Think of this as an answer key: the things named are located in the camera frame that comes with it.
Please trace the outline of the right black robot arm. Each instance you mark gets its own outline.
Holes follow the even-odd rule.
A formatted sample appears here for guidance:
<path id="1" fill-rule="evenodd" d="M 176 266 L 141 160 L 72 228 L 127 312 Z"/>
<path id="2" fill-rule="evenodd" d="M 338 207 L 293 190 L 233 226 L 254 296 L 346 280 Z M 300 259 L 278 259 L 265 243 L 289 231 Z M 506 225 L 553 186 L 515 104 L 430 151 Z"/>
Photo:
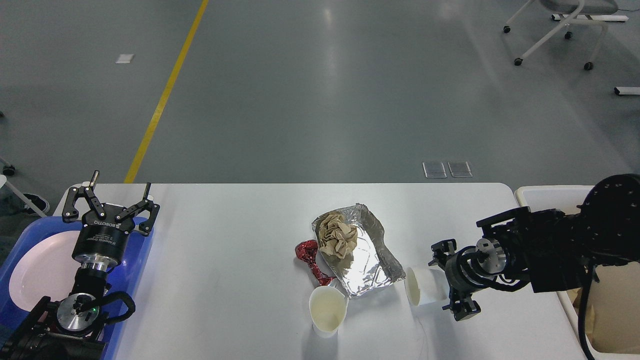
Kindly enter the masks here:
<path id="1" fill-rule="evenodd" d="M 591 285 L 598 281 L 595 270 L 639 261 L 639 191 L 638 174 L 613 175 L 590 190 L 578 214 L 517 207 L 477 221 L 483 236 L 474 246 L 457 249 L 455 239 L 433 244 L 430 264 L 445 272 L 449 288 L 443 309 L 464 321 L 481 312 L 473 293 L 483 289 L 581 288 L 578 339 L 592 360 L 585 322 Z"/>

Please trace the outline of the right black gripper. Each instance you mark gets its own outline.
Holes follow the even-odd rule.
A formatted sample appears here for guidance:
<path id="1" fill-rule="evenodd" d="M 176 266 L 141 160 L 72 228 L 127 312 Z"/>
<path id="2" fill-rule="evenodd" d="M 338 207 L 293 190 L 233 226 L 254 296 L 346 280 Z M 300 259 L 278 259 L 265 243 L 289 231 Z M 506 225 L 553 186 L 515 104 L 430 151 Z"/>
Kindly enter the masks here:
<path id="1" fill-rule="evenodd" d="M 482 312 L 477 301 L 473 300 L 473 293 L 487 289 L 487 285 L 473 281 L 462 264 L 468 264 L 462 260 L 462 255 L 473 254 L 475 247 L 464 247 L 457 251 L 457 240 L 454 238 L 441 240 L 432 244 L 432 260 L 429 267 L 437 265 L 443 271 L 451 287 L 448 298 L 449 303 L 442 306 L 443 311 L 449 311 L 456 322 L 465 321 Z"/>

